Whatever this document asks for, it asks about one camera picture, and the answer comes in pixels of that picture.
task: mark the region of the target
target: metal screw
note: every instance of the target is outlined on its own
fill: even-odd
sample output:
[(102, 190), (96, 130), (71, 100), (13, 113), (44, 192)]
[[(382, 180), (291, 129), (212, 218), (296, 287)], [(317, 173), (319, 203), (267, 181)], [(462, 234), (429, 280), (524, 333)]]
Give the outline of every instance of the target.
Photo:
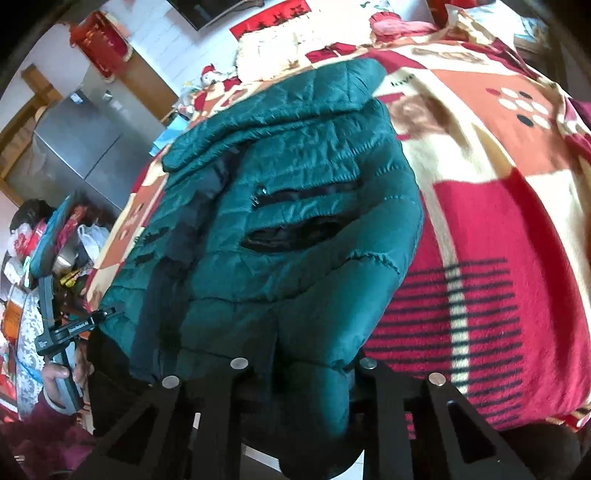
[(246, 367), (248, 367), (248, 360), (239, 356), (230, 362), (230, 367), (232, 367), (234, 370), (244, 370)]
[(361, 365), (361, 367), (365, 368), (366, 370), (373, 370), (378, 366), (378, 361), (368, 356), (365, 356), (361, 360), (359, 360), (359, 365)]
[(164, 388), (177, 388), (180, 383), (180, 379), (174, 375), (169, 375), (162, 380), (162, 386)]
[(437, 372), (434, 372), (429, 375), (429, 381), (433, 385), (437, 385), (438, 387), (441, 387), (446, 382), (445, 377)]

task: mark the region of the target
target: blanket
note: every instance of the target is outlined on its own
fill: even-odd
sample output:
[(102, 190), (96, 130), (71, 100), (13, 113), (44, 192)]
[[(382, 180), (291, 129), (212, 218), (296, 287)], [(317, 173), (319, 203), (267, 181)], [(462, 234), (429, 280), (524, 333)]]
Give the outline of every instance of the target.
[[(367, 354), (410, 375), (442, 372), (498, 429), (587, 403), (591, 131), (568, 94), (462, 11), (435, 34), (308, 57), (307, 69), (355, 57), (386, 68), (374, 97), (389, 110), (426, 213)], [(192, 125), (276, 81), (202, 92)], [(166, 181), (161, 156), (150, 171), (97, 265), (92, 307)]]

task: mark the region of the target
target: quilted fabric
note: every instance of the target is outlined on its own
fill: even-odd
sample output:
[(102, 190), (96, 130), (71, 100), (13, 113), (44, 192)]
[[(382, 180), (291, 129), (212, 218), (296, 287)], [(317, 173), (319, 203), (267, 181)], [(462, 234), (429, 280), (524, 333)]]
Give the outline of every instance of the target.
[(202, 377), (276, 338), (273, 419), (255, 424), (292, 463), (345, 438), (347, 366), (421, 233), (414, 174), (372, 98), (384, 76), (373, 59), (328, 65), (182, 135), (163, 159), (160, 206), (101, 304), (125, 305), (101, 330), (147, 381)]

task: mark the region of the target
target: person's hand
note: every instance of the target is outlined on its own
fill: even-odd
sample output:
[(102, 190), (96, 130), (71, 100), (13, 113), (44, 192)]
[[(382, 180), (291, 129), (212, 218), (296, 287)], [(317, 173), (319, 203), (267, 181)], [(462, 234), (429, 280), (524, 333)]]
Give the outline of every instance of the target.
[[(95, 371), (92, 365), (86, 359), (86, 344), (80, 343), (76, 348), (74, 355), (76, 359), (76, 368), (73, 372), (73, 379), (82, 389), (86, 386), (88, 377)], [(41, 370), (41, 377), (43, 379), (43, 388), (50, 400), (59, 407), (63, 407), (64, 403), (61, 400), (60, 390), (57, 388), (56, 379), (68, 378), (70, 371), (64, 365), (47, 362)]]

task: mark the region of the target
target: floor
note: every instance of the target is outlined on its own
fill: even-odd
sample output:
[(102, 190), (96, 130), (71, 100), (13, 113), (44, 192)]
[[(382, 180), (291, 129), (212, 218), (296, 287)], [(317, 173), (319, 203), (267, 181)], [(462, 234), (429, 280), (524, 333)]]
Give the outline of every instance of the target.
[[(279, 473), (279, 461), (272, 456), (266, 455), (261, 453), (257, 450), (254, 450), (250, 447), (246, 447), (244, 452), (246, 457), (257, 460), (258, 462), (271, 467), (274, 471)], [(256, 480), (279, 480), (285, 478), (283, 475), (279, 473), (276, 475), (275, 472), (267, 472), (267, 475), (261, 475), (260, 471), (256, 472), (257, 479)], [(363, 478), (363, 453), (359, 456), (357, 461), (347, 470), (345, 473), (335, 477), (333, 480), (362, 480)], [(255, 478), (250, 478), (248, 474), (241, 477), (241, 480), (255, 480)]]

